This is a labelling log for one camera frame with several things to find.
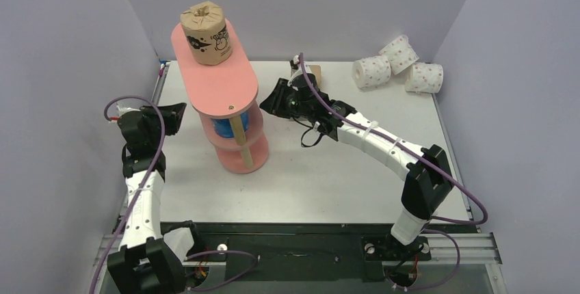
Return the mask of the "blue roll sideways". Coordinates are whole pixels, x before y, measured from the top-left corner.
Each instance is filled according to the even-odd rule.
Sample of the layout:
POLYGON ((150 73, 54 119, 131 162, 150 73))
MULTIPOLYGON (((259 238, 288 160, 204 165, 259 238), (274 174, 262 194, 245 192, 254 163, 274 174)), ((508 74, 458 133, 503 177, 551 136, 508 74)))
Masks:
MULTIPOLYGON (((250 123, 249 111, 245 111, 240 115, 241 123, 244 131, 248 130, 250 123)), ((233 128, 229 119, 212 119, 213 129, 217 135, 226 139, 234 138, 233 128)))

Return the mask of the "brown paper roll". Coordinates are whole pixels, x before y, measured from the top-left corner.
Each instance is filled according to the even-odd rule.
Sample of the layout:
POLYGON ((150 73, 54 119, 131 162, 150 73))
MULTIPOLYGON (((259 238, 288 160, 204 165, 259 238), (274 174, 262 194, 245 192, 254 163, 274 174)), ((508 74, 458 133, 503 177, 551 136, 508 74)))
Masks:
POLYGON ((180 24, 194 59, 215 66, 233 52, 223 9, 214 2, 193 5, 180 15, 180 24))

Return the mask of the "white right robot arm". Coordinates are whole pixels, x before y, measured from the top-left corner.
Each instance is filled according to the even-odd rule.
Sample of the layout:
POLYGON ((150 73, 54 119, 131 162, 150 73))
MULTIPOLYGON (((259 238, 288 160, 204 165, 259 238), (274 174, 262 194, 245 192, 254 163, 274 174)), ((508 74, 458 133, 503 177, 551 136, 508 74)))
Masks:
POLYGON ((396 137, 351 105, 322 92, 312 74, 280 78, 259 105, 284 119, 305 118, 320 135, 353 146, 385 165, 403 180, 402 212, 386 238, 387 252, 402 258, 453 189, 446 152, 396 137))

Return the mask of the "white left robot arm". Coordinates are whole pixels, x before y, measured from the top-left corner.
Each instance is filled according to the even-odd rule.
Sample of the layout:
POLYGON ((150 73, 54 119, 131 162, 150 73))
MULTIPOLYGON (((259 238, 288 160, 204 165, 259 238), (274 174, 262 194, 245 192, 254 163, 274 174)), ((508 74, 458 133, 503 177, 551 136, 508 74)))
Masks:
POLYGON ((182 260, 163 239, 160 206, 166 179, 161 148, 165 137, 179 131, 186 106, 142 106, 117 121, 125 140, 121 159, 128 207, 122 239, 107 258, 107 270, 120 293, 185 290, 182 260))

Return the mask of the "pink three-tier shelf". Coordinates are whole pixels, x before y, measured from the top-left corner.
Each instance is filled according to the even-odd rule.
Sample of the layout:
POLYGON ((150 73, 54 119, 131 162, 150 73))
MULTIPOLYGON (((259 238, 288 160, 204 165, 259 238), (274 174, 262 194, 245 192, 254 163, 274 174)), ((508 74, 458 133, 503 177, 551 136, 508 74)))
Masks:
POLYGON ((257 104, 258 79, 233 26, 226 21, 232 55, 216 66, 195 61, 181 25, 172 31, 171 41, 185 90, 198 112, 208 140, 220 163, 236 174, 259 169, 268 158, 269 144, 263 132, 263 115, 257 104), (249 111, 250 123, 243 130, 240 115, 249 111), (234 138, 217 135, 212 119, 229 119, 234 138))

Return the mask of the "brown wrapped roll rear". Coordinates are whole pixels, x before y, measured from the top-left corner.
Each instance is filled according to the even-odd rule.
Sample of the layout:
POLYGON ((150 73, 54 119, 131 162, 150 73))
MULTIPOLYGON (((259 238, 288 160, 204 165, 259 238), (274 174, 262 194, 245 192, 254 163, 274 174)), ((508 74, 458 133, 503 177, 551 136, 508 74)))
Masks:
POLYGON ((321 87, 322 85, 322 71, 320 65, 309 64, 310 73, 315 76, 316 86, 321 87))

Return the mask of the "white dotted roll left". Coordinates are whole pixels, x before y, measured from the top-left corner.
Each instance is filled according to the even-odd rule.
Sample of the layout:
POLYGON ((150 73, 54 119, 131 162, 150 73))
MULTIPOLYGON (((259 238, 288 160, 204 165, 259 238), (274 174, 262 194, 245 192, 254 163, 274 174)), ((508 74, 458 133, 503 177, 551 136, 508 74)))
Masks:
POLYGON ((370 90, 385 85, 391 75, 391 64, 383 55, 356 60, 352 66, 352 78, 360 90, 370 90))

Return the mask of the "white dotted roll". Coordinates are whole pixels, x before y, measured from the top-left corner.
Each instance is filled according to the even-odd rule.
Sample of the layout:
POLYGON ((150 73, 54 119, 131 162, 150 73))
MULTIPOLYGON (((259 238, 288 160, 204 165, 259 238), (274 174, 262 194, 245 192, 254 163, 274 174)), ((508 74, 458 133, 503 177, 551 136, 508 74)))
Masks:
POLYGON ((356 60, 352 66, 352 78, 360 90, 370 90, 385 85, 391 75, 391 64, 383 55, 356 60))
POLYGON ((442 65, 417 62, 406 74, 404 89, 407 92, 436 94, 442 88, 443 80, 442 65))
POLYGON ((379 55, 386 58, 394 75, 398 75, 419 60, 418 54, 404 34, 383 47, 379 55))

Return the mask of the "white dotted roll top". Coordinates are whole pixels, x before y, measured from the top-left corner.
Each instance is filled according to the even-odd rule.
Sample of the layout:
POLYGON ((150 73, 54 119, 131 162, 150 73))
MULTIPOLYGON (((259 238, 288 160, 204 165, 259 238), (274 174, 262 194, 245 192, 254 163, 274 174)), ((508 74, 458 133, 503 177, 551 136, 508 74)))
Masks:
POLYGON ((379 55, 386 58, 394 75, 398 75, 419 60, 418 54, 404 34, 383 47, 379 55))

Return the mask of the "white dotted roll right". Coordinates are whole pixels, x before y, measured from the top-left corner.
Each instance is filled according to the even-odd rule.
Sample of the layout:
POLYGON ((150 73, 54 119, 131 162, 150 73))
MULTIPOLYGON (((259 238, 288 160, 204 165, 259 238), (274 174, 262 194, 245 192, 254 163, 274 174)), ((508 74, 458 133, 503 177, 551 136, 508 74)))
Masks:
POLYGON ((443 80, 442 65, 417 62, 406 74, 404 89, 407 92, 436 94, 442 88, 443 80))

